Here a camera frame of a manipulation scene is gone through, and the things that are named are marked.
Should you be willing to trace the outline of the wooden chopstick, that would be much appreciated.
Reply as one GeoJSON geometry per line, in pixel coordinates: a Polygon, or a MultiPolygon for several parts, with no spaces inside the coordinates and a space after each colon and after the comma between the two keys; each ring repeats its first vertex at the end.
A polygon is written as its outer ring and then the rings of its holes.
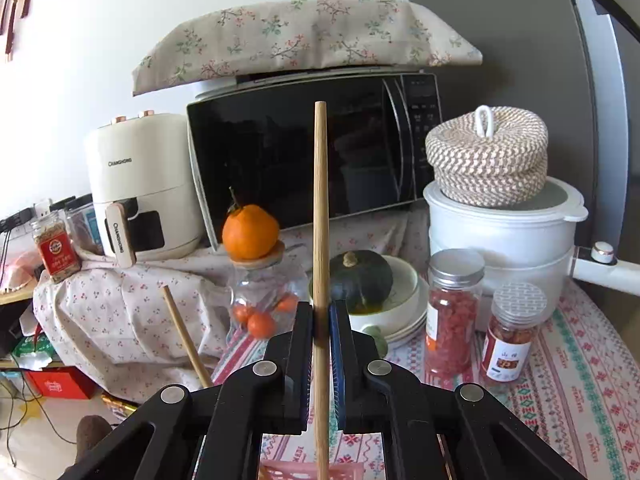
{"type": "Polygon", "coordinates": [[[329,257],[328,127],[326,102],[314,103],[314,444],[318,479],[329,480],[330,414],[330,257],[329,257]]]}
{"type": "Polygon", "coordinates": [[[160,288],[162,292],[163,300],[167,306],[172,322],[174,322],[175,328],[180,336],[183,347],[186,349],[186,354],[189,357],[194,372],[198,375],[198,380],[203,389],[210,388],[213,383],[210,379],[210,374],[202,362],[198,349],[195,348],[194,342],[191,339],[186,324],[184,324],[182,316],[176,306],[174,296],[171,295],[171,291],[167,285],[163,285],[160,288]]]}

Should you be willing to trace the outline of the pink perforated utensil basket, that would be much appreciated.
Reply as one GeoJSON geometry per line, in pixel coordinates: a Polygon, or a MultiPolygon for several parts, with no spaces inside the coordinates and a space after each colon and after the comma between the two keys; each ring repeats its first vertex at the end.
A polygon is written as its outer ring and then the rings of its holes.
{"type": "MultiPolygon", "coordinates": [[[[331,464],[329,476],[332,480],[363,480],[364,468],[360,463],[331,464]]],[[[318,470],[315,463],[264,460],[258,468],[258,479],[314,480],[318,479],[318,470]]]]}

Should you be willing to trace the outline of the floral white cloth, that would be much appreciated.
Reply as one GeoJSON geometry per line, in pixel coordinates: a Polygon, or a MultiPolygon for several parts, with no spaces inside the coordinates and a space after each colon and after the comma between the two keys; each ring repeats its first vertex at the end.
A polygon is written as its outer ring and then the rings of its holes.
{"type": "MultiPolygon", "coordinates": [[[[281,236],[309,278],[310,228],[281,236]]],[[[167,285],[206,367],[216,370],[228,342],[233,266],[222,250],[198,249],[182,259],[122,269],[105,257],[81,255],[81,269],[61,283],[40,278],[32,306],[56,353],[100,387],[142,403],[160,387],[200,388],[163,300],[167,285]]]]}

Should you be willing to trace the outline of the glass jar with small oranges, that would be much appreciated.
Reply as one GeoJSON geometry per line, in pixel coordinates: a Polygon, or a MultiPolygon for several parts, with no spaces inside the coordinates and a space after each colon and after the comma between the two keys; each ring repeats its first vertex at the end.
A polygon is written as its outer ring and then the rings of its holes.
{"type": "Polygon", "coordinates": [[[288,332],[294,324],[297,306],[309,299],[309,278],[280,240],[267,255],[256,260],[233,260],[227,341],[239,336],[268,340],[288,332]]]}

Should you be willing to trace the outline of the short jar red label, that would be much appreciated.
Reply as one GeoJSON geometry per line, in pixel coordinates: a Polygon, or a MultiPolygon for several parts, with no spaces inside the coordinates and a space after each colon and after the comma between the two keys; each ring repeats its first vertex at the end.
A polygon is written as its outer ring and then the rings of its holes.
{"type": "Polygon", "coordinates": [[[485,382],[506,385],[521,376],[546,307],[546,295],[534,284],[510,282],[495,290],[480,362],[485,382]]]}

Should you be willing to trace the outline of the patterned handmade tablecloth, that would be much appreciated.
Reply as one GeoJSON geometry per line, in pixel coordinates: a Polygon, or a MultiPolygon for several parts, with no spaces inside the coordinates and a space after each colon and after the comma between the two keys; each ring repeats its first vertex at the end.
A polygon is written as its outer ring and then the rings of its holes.
{"type": "MultiPolygon", "coordinates": [[[[411,370],[421,382],[454,389],[480,382],[484,335],[474,341],[472,367],[450,379],[425,368],[423,320],[392,342],[386,359],[411,370]]],[[[266,342],[236,336],[213,374],[221,384],[237,368],[261,360],[266,342]]],[[[566,282],[559,307],[542,324],[520,378],[489,391],[526,426],[588,479],[639,479],[639,367],[620,335],[590,298],[566,282]]],[[[345,436],[330,426],[333,463],[360,463],[363,479],[384,479],[378,434],[345,436]]],[[[265,436],[262,459],[313,462],[312,415],[298,437],[265,436]]]]}

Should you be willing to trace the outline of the red box on floor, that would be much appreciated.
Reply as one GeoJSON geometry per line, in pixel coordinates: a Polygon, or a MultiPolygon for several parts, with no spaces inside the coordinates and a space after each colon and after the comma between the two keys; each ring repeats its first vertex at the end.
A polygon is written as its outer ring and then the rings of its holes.
{"type": "Polygon", "coordinates": [[[46,398],[90,400],[96,392],[96,384],[77,367],[29,370],[26,376],[46,398]]]}

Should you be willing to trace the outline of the dark green pumpkin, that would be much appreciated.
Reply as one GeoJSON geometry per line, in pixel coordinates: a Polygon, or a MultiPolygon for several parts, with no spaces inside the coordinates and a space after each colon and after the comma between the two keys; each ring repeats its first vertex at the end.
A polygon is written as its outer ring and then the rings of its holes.
{"type": "Polygon", "coordinates": [[[393,272],[377,252],[353,250],[330,261],[330,296],[350,314],[380,312],[390,296],[393,272]]]}

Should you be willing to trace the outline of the large orange on jar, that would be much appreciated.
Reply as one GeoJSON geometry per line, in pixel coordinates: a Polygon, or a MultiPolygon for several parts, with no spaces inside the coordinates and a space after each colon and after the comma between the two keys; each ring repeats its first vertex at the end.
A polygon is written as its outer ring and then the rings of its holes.
{"type": "Polygon", "coordinates": [[[222,228],[222,244],[235,261],[265,257],[277,245],[280,226],[276,218],[254,204],[243,205],[229,188],[232,204],[222,228]]]}

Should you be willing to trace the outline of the white electric cooking pot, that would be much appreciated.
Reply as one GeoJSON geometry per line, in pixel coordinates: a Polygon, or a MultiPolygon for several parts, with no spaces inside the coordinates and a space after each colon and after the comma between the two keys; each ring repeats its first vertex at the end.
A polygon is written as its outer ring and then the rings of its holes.
{"type": "Polygon", "coordinates": [[[455,202],[432,182],[423,190],[430,213],[431,252],[469,248],[485,260],[483,299],[476,328],[487,330],[492,295],[502,284],[526,282],[547,297],[542,320],[558,306],[567,278],[637,296],[639,266],[620,260],[608,243],[575,244],[576,224],[589,211],[582,193],[548,177],[539,194],[508,208],[482,208],[455,202]]]}

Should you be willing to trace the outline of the spice jar red label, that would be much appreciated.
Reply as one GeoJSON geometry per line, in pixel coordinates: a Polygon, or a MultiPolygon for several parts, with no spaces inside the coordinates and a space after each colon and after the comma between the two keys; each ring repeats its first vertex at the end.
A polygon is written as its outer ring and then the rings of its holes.
{"type": "Polygon", "coordinates": [[[32,237],[44,268],[54,284],[61,283],[81,269],[62,211],[52,210],[34,220],[32,237]]]}

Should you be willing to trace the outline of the cream air fryer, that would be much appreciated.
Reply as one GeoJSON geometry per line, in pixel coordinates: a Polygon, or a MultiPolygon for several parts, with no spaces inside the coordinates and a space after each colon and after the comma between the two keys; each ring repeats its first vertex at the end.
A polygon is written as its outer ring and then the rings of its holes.
{"type": "Polygon", "coordinates": [[[90,190],[104,254],[122,268],[182,258],[204,235],[186,116],[147,110],[99,128],[90,190]]]}

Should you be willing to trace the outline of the black microwave oven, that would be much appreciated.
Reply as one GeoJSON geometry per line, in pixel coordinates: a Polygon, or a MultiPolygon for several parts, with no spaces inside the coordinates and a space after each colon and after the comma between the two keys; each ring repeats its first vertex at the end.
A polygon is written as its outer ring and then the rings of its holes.
{"type": "Polygon", "coordinates": [[[259,206],[281,229],[311,223],[319,101],[326,103],[331,217],[421,197],[433,179],[425,137],[442,121],[435,75],[252,82],[188,107],[194,180],[210,244],[221,244],[233,203],[259,206]]]}

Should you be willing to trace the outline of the floral cloth microwave cover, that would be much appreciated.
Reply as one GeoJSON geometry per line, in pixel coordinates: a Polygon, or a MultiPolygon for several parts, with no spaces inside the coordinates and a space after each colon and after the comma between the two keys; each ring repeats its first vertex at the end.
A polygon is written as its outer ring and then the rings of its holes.
{"type": "Polygon", "coordinates": [[[482,62],[477,47],[420,4],[288,0],[234,6],[178,25],[134,70],[132,93],[291,70],[482,62]]]}

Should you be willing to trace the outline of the silver refrigerator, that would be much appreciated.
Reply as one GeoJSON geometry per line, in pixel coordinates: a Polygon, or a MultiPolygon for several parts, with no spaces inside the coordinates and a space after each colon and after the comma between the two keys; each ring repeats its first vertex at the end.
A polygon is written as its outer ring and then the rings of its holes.
{"type": "Polygon", "coordinates": [[[549,174],[585,197],[577,238],[639,257],[639,0],[411,0],[483,62],[437,73],[442,116],[482,104],[538,114],[549,174]]]}

